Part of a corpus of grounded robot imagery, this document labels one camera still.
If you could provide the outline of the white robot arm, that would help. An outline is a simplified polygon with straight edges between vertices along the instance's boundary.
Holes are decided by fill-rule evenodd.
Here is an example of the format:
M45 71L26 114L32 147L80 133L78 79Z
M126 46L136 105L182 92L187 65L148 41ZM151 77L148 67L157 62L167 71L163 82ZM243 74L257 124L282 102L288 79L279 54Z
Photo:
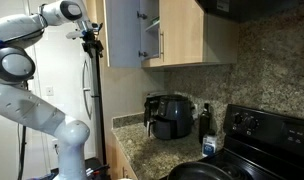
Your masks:
M81 38L86 53L100 42L100 26L91 22L83 0L57 0L39 6L33 15L0 18L0 115L18 124L44 132L58 140L59 173L54 180L88 180L84 144L89 127L27 89L36 65L26 49L38 42L49 26L73 22L78 29L67 34Z

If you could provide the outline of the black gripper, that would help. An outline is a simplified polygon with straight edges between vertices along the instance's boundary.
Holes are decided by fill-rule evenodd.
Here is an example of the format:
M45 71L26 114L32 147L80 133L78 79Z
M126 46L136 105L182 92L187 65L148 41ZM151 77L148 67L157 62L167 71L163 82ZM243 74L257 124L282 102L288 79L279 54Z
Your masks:
M102 51L104 50L104 47L101 41L97 38L97 36L98 36L97 33L90 31L90 32L85 32L84 36L82 37L83 50L89 55L90 58L94 57L92 53L92 49L95 50L95 52L98 54L100 58L103 57Z

